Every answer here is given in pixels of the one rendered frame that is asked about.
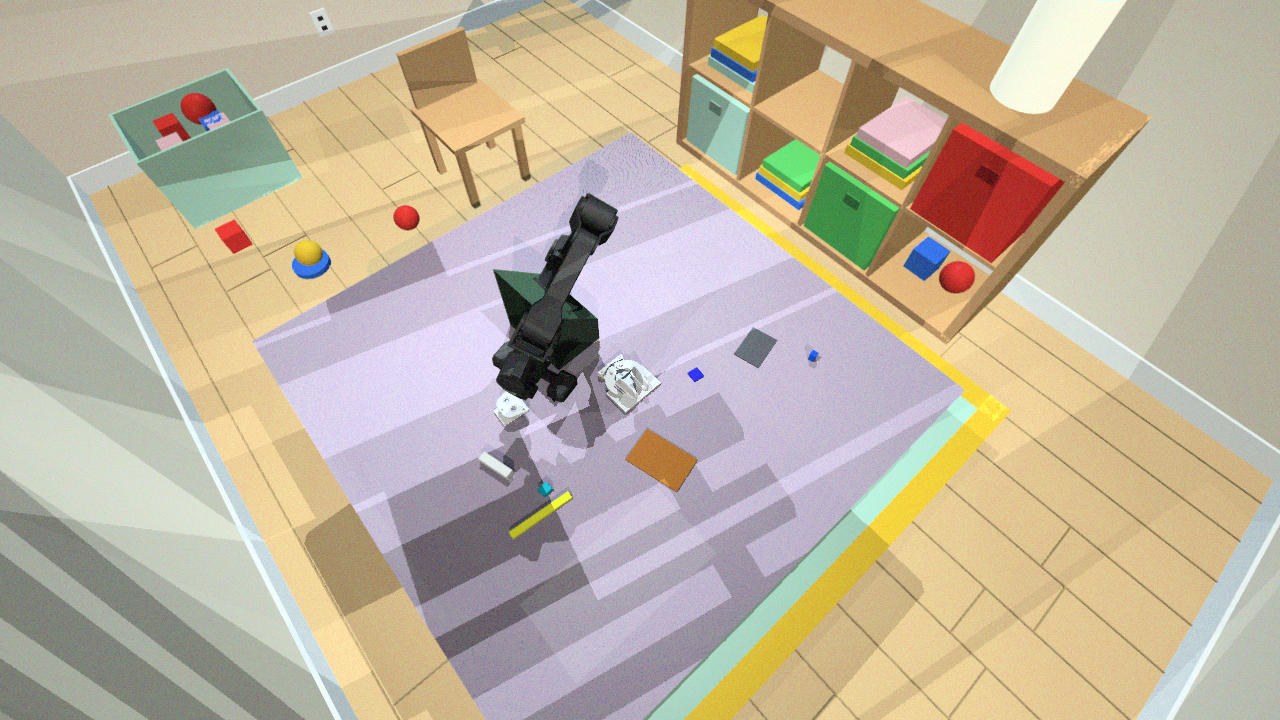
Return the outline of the yellow flat bar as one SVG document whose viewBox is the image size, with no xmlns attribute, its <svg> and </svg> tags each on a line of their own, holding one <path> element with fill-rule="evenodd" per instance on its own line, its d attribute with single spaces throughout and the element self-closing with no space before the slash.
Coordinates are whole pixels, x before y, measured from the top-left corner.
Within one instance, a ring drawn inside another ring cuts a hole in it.
<svg viewBox="0 0 1280 720">
<path fill-rule="evenodd" d="M 561 509 L 561 506 L 564 505 L 564 503 L 567 503 L 571 498 L 572 497 L 571 497 L 570 492 L 566 492 L 559 498 L 556 498 L 556 501 L 553 501 L 552 503 L 549 503 L 545 509 L 541 509 L 539 512 L 534 514 L 532 518 L 529 518 L 526 521 L 521 523 L 513 530 L 509 530 L 508 532 L 509 536 L 513 539 L 515 539 L 515 537 L 521 536 L 525 530 L 529 530 L 529 528 L 531 528 L 535 524 L 538 524 L 538 521 L 541 521 L 541 519 L 547 518 L 550 512 L 554 512 L 557 509 Z"/>
</svg>

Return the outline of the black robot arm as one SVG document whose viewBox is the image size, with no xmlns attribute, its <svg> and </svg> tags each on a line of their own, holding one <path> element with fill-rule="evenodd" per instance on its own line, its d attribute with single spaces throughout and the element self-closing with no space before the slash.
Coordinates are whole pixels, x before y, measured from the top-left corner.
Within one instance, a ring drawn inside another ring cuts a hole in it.
<svg viewBox="0 0 1280 720">
<path fill-rule="evenodd" d="M 547 291 L 529 311 L 525 310 L 509 343 L 513 351 L 506 357 L 497 375 L 497 384 L 517 398 L 532 398 L 540 375 L 532 370 L 544 363 L 561 340 L 562 307 L 579 279 L 588 258 L 596 246 L 605 243 L 618 222 L 618 209 L 586 193 L 581 196 L 570 218 L 570 234 L 561 234 L 547 252 L 547 265 L 532 279 Z M 549 343 L 547 351 L 545 346 Z"/>
</svg>

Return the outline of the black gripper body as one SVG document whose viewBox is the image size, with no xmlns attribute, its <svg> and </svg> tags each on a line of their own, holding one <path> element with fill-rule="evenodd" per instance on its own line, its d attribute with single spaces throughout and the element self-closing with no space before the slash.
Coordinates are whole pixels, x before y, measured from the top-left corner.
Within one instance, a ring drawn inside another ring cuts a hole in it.
<svg viewBox="0 0 1280 720">
<path fill-rule="evenodd" d="M 493 355 L 492 357 L 493 366 L 500 369 L 509 351 L 515 350 L 507 346 L 508 343 L 509 341 L 502 345 L 500 348 L 498 348 L 497 352 Z M 549 365 L 550 360 L 548 359 L 545 359 L 544 363 L 536 361 L 532 370 L 536 370 L 541 379 L 550 383 L 547 388 L 547 395 L 549 395 L 550 398 L 556 398 L 558 402 L 564 402 L 564 400 L 577 386 L 577 378 L 576 375 L 572 375 L 564 370 L 561 370 L 558 374 L 556 372 L 550 372 L 549 369 L 547 369 Z"/>
</svg>

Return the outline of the orange flat rectangular plate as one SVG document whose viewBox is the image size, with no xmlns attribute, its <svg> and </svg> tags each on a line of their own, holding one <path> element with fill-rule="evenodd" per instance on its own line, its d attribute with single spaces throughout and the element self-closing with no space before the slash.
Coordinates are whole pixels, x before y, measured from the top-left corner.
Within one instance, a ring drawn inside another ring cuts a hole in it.
<svg viewBox="0 0 1280 720">
<path fill-rule="evenodd" d="M 696 457 L 646 429 L 625 459 L 675 492 L 692 470 Z"/>
</svg>

